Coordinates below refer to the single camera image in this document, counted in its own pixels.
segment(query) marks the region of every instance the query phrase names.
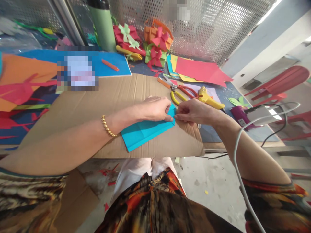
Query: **white pants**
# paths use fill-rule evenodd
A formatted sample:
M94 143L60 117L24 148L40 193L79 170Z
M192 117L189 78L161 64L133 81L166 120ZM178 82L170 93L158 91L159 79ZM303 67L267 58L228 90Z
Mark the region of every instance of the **white pants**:
M119 172L114 193L111 198L111 204L128 187L138 182L146 172L154 179L167 167L170 167L177 177L171 158L126 159Z

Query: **perforated metal panel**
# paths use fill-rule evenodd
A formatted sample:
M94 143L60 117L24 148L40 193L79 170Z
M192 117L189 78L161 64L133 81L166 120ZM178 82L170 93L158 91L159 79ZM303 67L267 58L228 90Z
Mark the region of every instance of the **perforated metal panel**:
M86 33L92 21L86 2L70 0ZM146 20L158 18L171 29L171 52L224 63L243 38L276 0L111 0L111 13L121 23L134 25L143 37ZM186 6L189 17L180 19L176 3ZM61 30L46 0L1 0L1 15L31 25Z

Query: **scissors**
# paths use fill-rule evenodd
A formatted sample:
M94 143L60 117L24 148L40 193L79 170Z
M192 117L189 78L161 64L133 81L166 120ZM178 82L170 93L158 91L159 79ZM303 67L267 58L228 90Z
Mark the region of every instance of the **scissors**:
M172 101L178 106L179 105L179 102L176 100L175 98L175 95L176 94L182 101L187 101L187 99L185 97L183 97L179 92L176 91L176 89L180 89L183 93L185 93L189 98L191 99L197 99L199 96L198 96L198 93L193 90L192 88L190 87L187 87L187 86L183 86L183 85L175 85L172 83L171 80L169 80L167 77L163 77L161 78L164 82L166 82L168 85L170 85L171 87L171 98L172 98Z

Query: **gold bracelet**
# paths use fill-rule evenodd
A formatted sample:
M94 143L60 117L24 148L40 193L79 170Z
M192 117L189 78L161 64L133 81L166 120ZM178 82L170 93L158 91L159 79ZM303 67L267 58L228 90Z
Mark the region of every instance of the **gold bracelet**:
M105 129L107 130L107 132L108 132L111 136L113 136L113 137L117 136L117 134L113 134L113 133L110 131L110 129L108 128L108 126L107 126L107 124L106 124L106 121L105 121L105 115L103 115L103 116L101 117L101 120L102 120L103 125L104 125Z

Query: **red plastic chair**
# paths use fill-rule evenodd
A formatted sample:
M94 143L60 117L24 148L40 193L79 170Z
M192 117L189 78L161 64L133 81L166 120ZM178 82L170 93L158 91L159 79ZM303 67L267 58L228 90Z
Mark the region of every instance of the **red plastic chair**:
M286 97L287 97L286 93L281 93L281 94L278 94L278 95L274 95L274 96L272 96L272 97L270 97L270 98L268 98L268 99L266 99L264 101L261 101L258 104L253 105L253 107L256 107L258 105L265 104L265 103L268 103L268 102L272 102L272 103L276 104L276 103L280 102L281 100L285 99Z
M270 81L250 91L245 96L254 93L256 91L259 91L260 89L265 89L265 91L252 98L252 100L259 99L269 94L279 95L303 83L309 77L310 72L307 68L303 66L292 66L287 70L285 70L283 73L276 76L275 78L271 79Z
M293 123L293 122L298 122L298 121L305 121L311 125L311 111L301 113L301 114L297 114L294 116L289 116L287 118L287 123ZM279 121L276 121L275 123L276 124L283 124L284 120L279 120ZM293 137L293 138L284 138L284 139L282 139L282 141L293 141L293 140L298 140L298 139L303 139L303 138L308 138L308 137L311 137L311 133L302 134L302 135L299 135L299 136Z

